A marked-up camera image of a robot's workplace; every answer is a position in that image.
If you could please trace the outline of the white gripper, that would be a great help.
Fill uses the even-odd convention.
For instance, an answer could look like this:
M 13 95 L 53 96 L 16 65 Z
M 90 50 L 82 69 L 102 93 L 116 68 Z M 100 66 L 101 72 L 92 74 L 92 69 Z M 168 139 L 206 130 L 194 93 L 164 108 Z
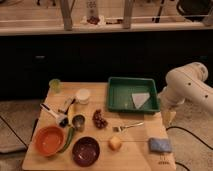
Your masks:
M 162 113 L 162 122 L 168 127 L 176 116 L 175 111 L 171 111 L 180 102 L 180 96 L 171 88 L 164 87 L 158 94 L 160 98 L 160 108 Z

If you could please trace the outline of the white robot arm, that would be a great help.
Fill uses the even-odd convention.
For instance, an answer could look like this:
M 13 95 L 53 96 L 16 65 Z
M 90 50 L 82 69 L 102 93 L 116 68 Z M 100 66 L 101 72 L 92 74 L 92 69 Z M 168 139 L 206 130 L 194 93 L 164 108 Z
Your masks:
M 213 114 L 213 88 L 205 84 L 207 67 L 193 62 L 170 70 L 165 77 L 167 85 L 159 93 L 162 122 L 167 127 L 173 120 L 175 107 L 186 99 L 197 103 Z

